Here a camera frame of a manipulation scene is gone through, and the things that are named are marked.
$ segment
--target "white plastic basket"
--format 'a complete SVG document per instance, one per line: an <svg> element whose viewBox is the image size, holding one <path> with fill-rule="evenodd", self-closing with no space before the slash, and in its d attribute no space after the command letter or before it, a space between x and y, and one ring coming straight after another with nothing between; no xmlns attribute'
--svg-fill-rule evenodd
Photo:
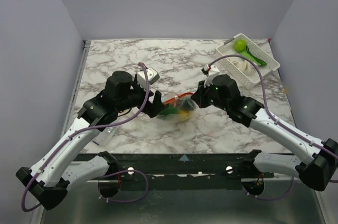
<svg viewBox="0 0 338 224"><path fill-rule="evenodd" d="M263 78L267 77L269 74L276 71L280 67L280 64L273 57L271 57L268 53L262 50L257 44L255 44L244 34L238 34L224 42L223 45L219 46L216 49L217 54L219 54L220 56L238 54L238 52L234 50L233 44L235 43L235 41L240 39L244 40L247 43L247 46L252 55L266 62L267 65L265 67L259 67L259 71L262 74ZM238 60L241 59L225 58L220 60L218 64L228 70L229 73L231 73L239 82L243 84L243 86L245 86L247 89L250 89L260 82L258 73L255 71L255 73L252 73L251 75L245 75L233 64L233 62Z"/></svg>

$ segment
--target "white marble surface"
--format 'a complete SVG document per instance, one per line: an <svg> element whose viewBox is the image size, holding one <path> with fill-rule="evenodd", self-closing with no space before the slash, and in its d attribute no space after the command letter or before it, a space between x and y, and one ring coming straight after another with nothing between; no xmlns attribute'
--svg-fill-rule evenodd
<svg viewBox="0 0 338 224"><path fill-rule="evenodd" d="M271 54L266 39L254 40ZM132 75L144 62L161 76L152 85L163 95L194 92L198 81L204 79L201 68L217 56L215 49L224 40L96 40L92 41L81 79L76 112L84 101L104 88L106 79L116 70ZM268 105L272 112L293 124L283 86L276 72L265 80ZM242 95L262 102L261 86L250 91L240 87ZM105 146L89 143L82 152L96 153L246 153L252 149L267 152L287 152L285 148L260 132L233 122L225 112L208 107L197 109L185 122L171 124L140 115L118 128L117 134Z"/></svg>

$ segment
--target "gray wall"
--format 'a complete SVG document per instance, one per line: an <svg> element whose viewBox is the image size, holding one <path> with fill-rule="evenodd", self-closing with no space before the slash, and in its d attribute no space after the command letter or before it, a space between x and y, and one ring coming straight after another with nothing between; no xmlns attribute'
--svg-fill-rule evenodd
<svg viewBox="0 0 338 224"><path fill-rule="evenodd" d="M298 128L322 139L338 139L337 37L338 0L294 0L271 43ZM337 186L325 190L335 213Z"/></svg>
<svg viewBox="0 0 338 224"><path fill-rule="evenodd" d="M293 0L62 0L84 39L272 37Z"/></svg>
<svg viewBox="0 0 338 224"><path fill-rule="evenodd" d="M0 5L0 223L28 223L15 172L60 137L83 42L61 0Z"/></svg>

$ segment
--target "plastic bag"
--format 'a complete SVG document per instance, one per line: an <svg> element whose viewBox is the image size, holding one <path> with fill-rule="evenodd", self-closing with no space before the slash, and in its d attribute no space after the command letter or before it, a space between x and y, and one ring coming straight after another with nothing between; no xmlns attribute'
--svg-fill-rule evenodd
<svg viewBox="0 0 338 224"><path fill-rule="evenodd" d="M192 93L174 95L173 98L163 101L166 108L162 110L157 118L173 123L188 120L196 110L196 103L190 99Z"/></svg>

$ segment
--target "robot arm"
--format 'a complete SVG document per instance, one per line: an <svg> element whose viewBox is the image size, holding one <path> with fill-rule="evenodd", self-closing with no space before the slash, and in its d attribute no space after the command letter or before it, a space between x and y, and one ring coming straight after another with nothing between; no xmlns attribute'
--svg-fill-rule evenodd
<svg viewBox="0 0 338 224"><path fill-rule="evenodd" d="M337 168L337 160L315 145L336 155L338 144L335 141L328 139L324 142L306 134L268 112L260 102L242 96L236 81L227 74L220 74L216 66L206 66L202 71L207 79L199 82L196 93L191 97L200 108L210 105L218 107L226 111L233 121L264 133L294 154L257 153L253 164L258 171L300 178L303 183L317 191L326 188ZM295 136L296 134L305 137L310 143Z"/></svg>
<svg viewBox="0 0 338 224"><path fill-rule="evenodd" d="M149 84L152 85L159 75L152 68L145 69ZM47 210L57 206L71 188L105 175L108 169L118 171L116 160L108 152L99 153L80 165L69 164L106 125L117 119L119 112L133 107L140 108L145 100L145 88L146 77L143 71L134 80L127 72L114 72L107 79L104 90L84 103L78 117L55 146L31 168L22 167L17 171L19 180ZM147 100L142 112L154 117L163 108L161 93L156 91L153 102Z"/></svg>

